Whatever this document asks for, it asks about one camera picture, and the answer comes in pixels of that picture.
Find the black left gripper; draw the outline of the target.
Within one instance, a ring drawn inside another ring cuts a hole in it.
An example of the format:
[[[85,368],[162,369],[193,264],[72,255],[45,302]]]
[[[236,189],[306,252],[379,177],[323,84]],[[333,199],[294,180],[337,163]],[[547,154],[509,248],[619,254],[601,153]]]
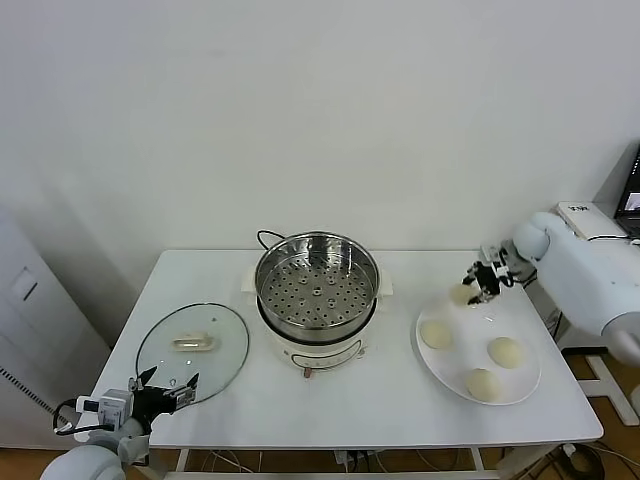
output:
[[[153,366],[128,381],[128,391],[133,394],[132,417],[141,425],[151,425],[161,414],[173,414],[176,406],[188,406],[195,402],[199,374],[194,374],[186,384],[171,390],[149,386],[156,373]]]

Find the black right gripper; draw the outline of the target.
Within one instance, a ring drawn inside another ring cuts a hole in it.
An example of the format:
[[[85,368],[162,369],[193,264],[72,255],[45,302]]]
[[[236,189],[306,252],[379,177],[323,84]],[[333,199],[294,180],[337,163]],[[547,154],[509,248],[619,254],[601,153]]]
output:
[[[473,267],[467,270],[466,276],[463,278],[463,284],[477,284],[481,291],[467,301],[468,305],[488,303],[494,296],[500,294],[499,278],[491,266],[482,262],[475,262]]]

